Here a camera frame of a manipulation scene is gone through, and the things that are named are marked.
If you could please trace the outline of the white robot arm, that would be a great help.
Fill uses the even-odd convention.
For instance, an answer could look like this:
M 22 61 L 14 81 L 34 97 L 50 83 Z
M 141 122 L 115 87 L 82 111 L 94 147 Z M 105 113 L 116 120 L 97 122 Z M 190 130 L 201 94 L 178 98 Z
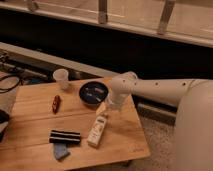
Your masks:
M 139 79 L 134 72 L 116 75 L 97 110 L 120 109 L 128 95 L 177 108 L 174 171 L 213 171 L 213 79 Z

